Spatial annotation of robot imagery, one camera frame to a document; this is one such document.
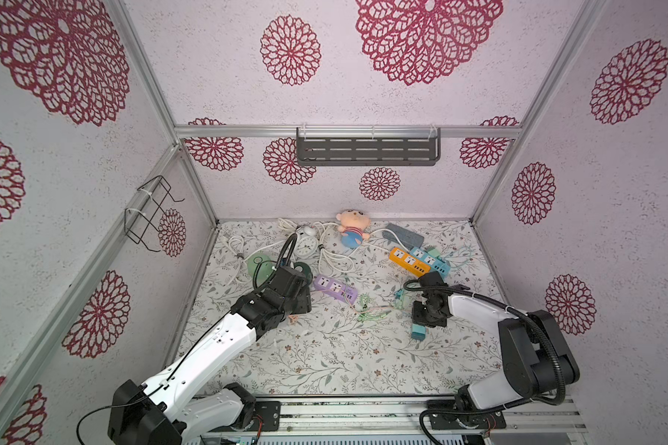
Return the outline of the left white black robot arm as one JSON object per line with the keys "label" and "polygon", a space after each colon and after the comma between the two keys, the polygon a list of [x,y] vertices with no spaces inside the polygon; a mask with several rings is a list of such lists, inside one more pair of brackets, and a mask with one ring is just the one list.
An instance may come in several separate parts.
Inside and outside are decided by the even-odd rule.
{"label": "left white black robot arm", "polygon": [[116,389],[107,435],[114,444],[185,444],[217,428],[259,428],[256,398],[238,383],[213,396],[197,393],[230,361],[279,327],[309,313],[311,278],[280,265],[259,287],[241,296],[180,359],[141,384]]}

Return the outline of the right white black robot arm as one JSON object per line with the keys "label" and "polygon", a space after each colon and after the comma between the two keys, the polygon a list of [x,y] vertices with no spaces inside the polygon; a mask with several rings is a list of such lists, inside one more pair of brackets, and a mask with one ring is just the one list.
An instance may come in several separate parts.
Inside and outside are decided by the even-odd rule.
{"label": "right white black robot arm", "polygon": [[419,414],[419,426],[432,444],[440,441],[430,432],[427,419],[492,428],[495,416],[508,409],[532,402],[561,405],[567,387],[580,379],[575,357],[548,311],[522,311],[464,285],[449,286],[438,272],[406,281],[404,290],[423,296],[413,304],[415,323],[445,327],[450,318],[465,319],[496,334],[500,347],[497,372],[461,387],[452,402],[430,404]]}

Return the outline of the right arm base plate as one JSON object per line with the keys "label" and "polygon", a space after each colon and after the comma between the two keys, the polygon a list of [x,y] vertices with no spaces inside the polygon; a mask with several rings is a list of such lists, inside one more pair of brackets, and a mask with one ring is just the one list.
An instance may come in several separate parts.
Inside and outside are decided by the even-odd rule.
{"label": "right arm base plate", "polygon": [[483,415],[453,415],[450,411],[473,412],[469,407],[458,407],[455,400],[429,400],[427,409],[432,410],[430,423],[434,430],[444,429],[504,429],[508,426],[501,412]]}

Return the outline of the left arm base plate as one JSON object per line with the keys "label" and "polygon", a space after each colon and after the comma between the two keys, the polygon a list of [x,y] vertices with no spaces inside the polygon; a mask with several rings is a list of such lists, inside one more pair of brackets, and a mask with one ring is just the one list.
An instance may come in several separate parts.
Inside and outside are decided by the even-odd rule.
{"label": "left arm base plate", "polygon": [[221,404],[215,409],[215,420],[209,424],[208,433],[257,433],[279,430],[282,403],[260,400],[252,407],[243,408],[236,415],[237,405],[233,402]]}

